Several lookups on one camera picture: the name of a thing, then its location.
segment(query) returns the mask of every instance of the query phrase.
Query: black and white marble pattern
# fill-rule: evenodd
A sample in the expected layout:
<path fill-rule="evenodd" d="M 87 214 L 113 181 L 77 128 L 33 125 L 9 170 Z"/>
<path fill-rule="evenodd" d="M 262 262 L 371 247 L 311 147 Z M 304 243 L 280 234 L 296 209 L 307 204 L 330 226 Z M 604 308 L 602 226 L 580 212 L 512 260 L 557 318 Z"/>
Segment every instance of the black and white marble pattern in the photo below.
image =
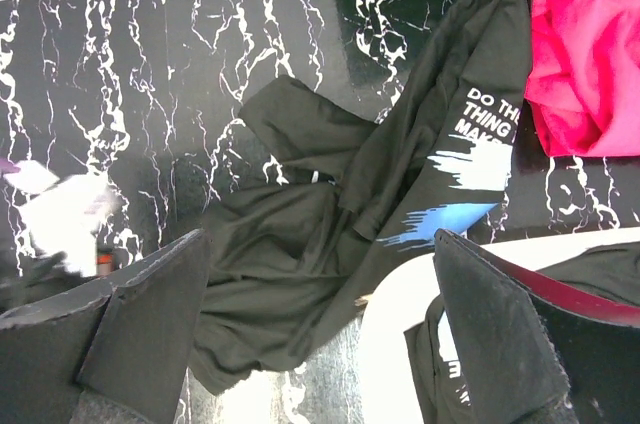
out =
<path fill-rule="evenodd" d="M 452 1 L 0 2 L 0 156 L 61 176 L 107 171 L 124 205 L 100 239 L 132 261 L 221 195 L 287 183 L 237 118 L 244 99 L 287 73 L 381 121 Z M 639 159 L 546 158 L 525 115 L 504 202 L 468 234 L 486 243 L 636 226 L 639 177 Z M 0 237 L 28 255 L 16 209 L 28 197 L 0 192 Z M 216 400 L 187 386 L 177 422 L 360 423 L 357 335 L 355 322 L 303 368 Z"/>

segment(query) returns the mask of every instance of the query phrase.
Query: pink fabric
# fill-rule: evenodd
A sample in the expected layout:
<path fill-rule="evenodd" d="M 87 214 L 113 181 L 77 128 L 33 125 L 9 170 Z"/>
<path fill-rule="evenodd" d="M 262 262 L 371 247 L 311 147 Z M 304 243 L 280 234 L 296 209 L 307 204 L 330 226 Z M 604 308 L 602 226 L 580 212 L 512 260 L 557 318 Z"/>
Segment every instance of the pink fabric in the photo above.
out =
<path fill-rule="evenodd" d="M 640 155 L 640 0 L 533 0 L 525 97 L 549 156 Z"/>

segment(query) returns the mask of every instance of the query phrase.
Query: black garment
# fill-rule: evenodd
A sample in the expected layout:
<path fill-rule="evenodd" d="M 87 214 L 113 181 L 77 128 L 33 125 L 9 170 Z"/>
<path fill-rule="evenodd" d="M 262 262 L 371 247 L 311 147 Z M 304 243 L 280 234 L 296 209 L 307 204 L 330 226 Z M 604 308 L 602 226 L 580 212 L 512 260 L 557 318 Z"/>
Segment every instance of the black garment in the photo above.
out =
<path fill-rule="evenodd" d="M 595 247 L 538 271 L 606 299 L 640 307 L 640 242 Z M 425 424 L 475 423 L 471 399 L 438 296 L 424 323 L 405 333 L 409 361 Z M 449 345 L 441 348 L 441 336 Z M 442 354 L 448 354 L 447 362 Z"/>
<path fill-rule="evenodd" d="M 68 423 L 85 389 L 145 422 L 173 423 L 208 254 L 203 232 L 194 231 L 108 276 L 0 315 L 0 423 Z M 48 267 L 39 264 L 36 279 Z M 44 276 L 28 300 L 65 284 L 52 279 Z"/>
<path fill-rule="evenodd" d="M 458 0 L 379 126 L 287 77 L 244 105 L 278 161 L 332 181 L 236 192 L 203 216 L 214 253 L 190 366 L 210 392 L 299 365 L 438 228 L 502 201 L 530 33 L 528 0 Z"/>

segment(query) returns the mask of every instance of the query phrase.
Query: blurry object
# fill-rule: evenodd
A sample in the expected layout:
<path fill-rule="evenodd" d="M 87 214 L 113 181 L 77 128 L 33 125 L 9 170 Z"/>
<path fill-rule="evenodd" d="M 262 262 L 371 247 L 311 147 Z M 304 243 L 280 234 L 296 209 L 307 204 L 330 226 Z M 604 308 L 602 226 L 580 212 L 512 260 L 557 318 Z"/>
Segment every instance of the blurry object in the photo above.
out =
<path fill-rule="evenodd" d="M 120 267 L 118 258 L 113 249 L 106 247 L 98 248 L 98 275 L 108 276 Z"/>
<path fill-rule="evenodd" d="M 94 233 L 118 207 L 106 174 L 76 174 L 65 180 L 36 161 L 21 161 L 18 172 L 4 175 L 16 189 L 37 194 L 20 206 L 20 216 L 45 256 L 64 252 L 69 273 L 95 276 Z"/>
<path fill-rule="evenodd" d="M 366 307 L 367 304 L 369 304 L 369 301 L 371 300 L 371 296 L 373 296 L 373 294 L 367 294 L 365 296 L 359 297 L 358 299 L 356 299 L 356 307 Z"/>
<path fill-rule="evenodd" d="M 23 275 L 0 281 L 0 314 L 69 291 L 91 279 L 61 268 L 59 264 L 65 257 L 59 252 L 41 259 L 22 259 Z"/>

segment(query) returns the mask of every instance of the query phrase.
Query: blue paint stroke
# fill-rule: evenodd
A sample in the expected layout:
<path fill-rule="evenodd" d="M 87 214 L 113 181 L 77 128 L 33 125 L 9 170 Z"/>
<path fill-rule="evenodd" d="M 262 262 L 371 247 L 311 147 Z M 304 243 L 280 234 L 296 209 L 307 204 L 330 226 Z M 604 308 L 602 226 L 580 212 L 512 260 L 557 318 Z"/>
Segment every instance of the blue paint stroke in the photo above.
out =
<path fill-rule="evenodd" d="M 407 214 L 407 219 L 402 221 L 407 230 L 397 236 L 378 239 L 385 247 L 412 244 L 402 249 L 419 249 L 433 245 L 434 236 L 438 229 L 447 229 L 453 232 L 464 232 L 478 222 L 482 216 L 493 209 L 494 204 L 478 204 L 463 202 L 459 204 L 445 204 L 426 211 L 414 211 Z"/>

